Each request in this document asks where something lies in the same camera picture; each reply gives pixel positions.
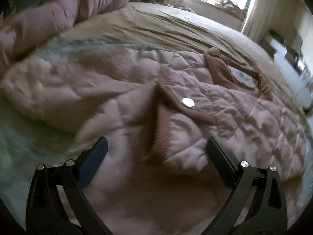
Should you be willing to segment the pink quilted coat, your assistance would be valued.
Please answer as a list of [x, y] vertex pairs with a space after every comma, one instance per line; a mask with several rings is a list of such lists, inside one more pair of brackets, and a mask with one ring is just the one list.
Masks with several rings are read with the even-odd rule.
[[74, 134], [74, 154], [108, 139], [86, 194], [115, 234], [204, 230], [230, 192], [205, 155], [210, 136], [256, 167], [277, 167], [289, 224], [304, 208], [304, 119], [263, 69], [216, 48], [32, 56], [5, 73], [1, 92], [24, 115]]

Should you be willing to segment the light teal patterned blanket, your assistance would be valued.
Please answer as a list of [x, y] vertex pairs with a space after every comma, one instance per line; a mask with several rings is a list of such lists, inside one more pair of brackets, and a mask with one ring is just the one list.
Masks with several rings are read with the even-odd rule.
[[[90, 50], [112, 47], [163, 49], [160, 45], [104, 38], [75, 40], [56, 37], [35, 49], [31, 56], [60, 61], [75, 58]], [[28, 192], [36, 166], [40, 163], [59, 165], [70, 157], [68, 150], [73, 143], [73, 134], [24, 116], [7, 98], [1, 96], [1, 200], [21, 227], [25, 227]]]

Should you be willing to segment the grey rounded dresser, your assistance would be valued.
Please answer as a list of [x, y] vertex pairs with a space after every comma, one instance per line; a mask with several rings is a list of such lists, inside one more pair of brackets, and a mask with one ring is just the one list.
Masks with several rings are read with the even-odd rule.
[[274, 55], [274, 63], [279, 67], [281, 73], [289, 83], [289, 86], [296, 96], [298, 104], [302, 110], [306, 114], [310, 112], [310, 110], [312, 110], [312, 96], [300, 75], [289, 63], [289, 61], [278, 52]]

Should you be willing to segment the grey vanity table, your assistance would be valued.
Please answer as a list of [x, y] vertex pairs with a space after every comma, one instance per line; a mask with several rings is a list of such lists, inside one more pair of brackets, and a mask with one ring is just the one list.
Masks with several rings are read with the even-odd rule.
[[302, 43], [303, 39], [300, 35], [296, 34], [292, 44], [288, 44], [287, 41], [281, 37], [276, 31], [270, 30], [267, 32], [260, 46], [272, 57], [278, 52], [294, 67], [298, 66], [298, 62], [302, 55]]

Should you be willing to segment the rolled pink duvet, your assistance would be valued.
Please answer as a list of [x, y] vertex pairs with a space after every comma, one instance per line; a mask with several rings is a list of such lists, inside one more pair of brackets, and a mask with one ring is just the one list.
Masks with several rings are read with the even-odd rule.
[[23, 54], [47, 39], [98, 14], [124, 7], [129, 0], [51, 0], [1, 24], [1, 75]]

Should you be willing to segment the right sheer white curtain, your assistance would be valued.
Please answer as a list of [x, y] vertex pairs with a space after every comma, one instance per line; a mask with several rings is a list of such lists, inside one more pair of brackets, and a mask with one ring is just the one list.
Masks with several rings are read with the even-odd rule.
[[241, 33], [253, 42], [260, 42], [274, 15], [278, 0], [251, 0]]

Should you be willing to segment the plush toys on windowsill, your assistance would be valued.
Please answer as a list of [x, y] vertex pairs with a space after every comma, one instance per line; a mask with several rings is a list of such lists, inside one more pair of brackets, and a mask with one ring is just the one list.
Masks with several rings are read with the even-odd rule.
[[248, 12], [246, 8], [241, 9], [230, 0], [215, 0], [215, 6], [241, 22], [244, 22]]

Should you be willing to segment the tan bed sheet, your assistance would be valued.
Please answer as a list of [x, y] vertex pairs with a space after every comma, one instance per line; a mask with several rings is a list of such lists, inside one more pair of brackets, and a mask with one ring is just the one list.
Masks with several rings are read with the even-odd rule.
[[70, 39], [103, 37], [199, 54], [216, 47], [225, 55], [262, 72], [292, 110], [302, 111], [290, 83], [260, 45], [236, 30], [191, 12], [131, 2], [122, 9], [79, 23], [61, 36]]

